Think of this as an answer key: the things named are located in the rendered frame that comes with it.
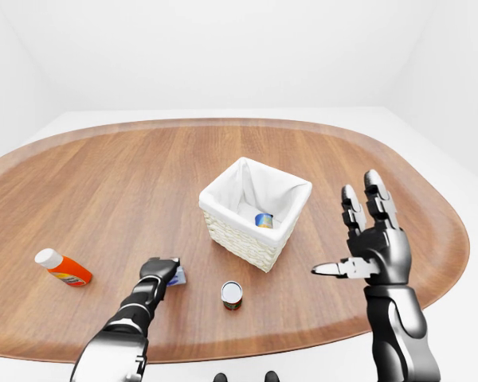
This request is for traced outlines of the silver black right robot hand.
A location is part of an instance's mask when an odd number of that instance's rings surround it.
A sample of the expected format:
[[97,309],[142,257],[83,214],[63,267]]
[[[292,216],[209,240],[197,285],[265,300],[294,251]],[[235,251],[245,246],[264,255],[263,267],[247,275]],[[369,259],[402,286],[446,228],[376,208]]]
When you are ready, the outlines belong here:
[[411,251],[406,233],[397,219],[394,200],[376,170],[364,175],[366,206],[374,225],[366,226],[362,205],[351,185],[342,188],[343,222],[348,228],[351,256],[337,263],[322,263],[314,275],[338,279],[365,279],[371,285],[406,285],[409,282]]

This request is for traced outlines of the red green tin, silver lid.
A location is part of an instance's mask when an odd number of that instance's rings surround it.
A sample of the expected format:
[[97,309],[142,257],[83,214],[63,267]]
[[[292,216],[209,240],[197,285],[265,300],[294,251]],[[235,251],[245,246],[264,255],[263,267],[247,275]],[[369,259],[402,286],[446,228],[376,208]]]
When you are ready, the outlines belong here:
[[237,310],[242,304],[243,291],[235,281],[227,281],[221,287],[221,300],[227,310]]

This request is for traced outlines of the white woven basket with liner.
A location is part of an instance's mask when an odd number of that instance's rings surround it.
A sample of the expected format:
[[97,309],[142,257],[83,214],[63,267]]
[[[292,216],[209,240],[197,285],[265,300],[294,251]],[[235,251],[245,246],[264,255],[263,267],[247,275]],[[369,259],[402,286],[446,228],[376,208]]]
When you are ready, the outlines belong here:
[[[199,195],[211,239],[269,272],[287,243],[312,190],[312,183],[249,158],[237,159]],[[273,215],[273,229],[255,216]]]

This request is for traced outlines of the orange bottle with white cap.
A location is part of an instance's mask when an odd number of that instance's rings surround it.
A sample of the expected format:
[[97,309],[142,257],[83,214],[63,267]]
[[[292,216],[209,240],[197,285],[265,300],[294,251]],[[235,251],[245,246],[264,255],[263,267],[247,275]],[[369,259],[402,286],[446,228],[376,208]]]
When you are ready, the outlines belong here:
[[82,287],[92,280],[92,273],[78,262],[63,256],[52,248],[39,251],[34,261],[51,275],[71,287]]

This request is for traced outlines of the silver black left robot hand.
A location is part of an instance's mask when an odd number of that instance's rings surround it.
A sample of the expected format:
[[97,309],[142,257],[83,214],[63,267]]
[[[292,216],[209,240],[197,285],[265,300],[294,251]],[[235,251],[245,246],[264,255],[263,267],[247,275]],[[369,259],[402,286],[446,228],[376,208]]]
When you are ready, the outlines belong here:
[[180,258],[161,259],[153,257],[142,265],[139,277],[144,279],[147,276],[157,276],[165,284],[168,284],[175,277],[179,266]]

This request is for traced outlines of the blue and white food box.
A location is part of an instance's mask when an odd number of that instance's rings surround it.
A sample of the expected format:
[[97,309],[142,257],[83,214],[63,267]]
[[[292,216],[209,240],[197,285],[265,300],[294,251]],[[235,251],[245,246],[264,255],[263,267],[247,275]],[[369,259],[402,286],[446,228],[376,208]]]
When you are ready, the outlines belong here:
[[174,277],[170,280],[170,282],[167,285],[171,287],[171,286],[177,286],[181,284],[186,284],[186,275],[185,275],[185,271],[183,267],[179,266],[177,268],[177,271]]

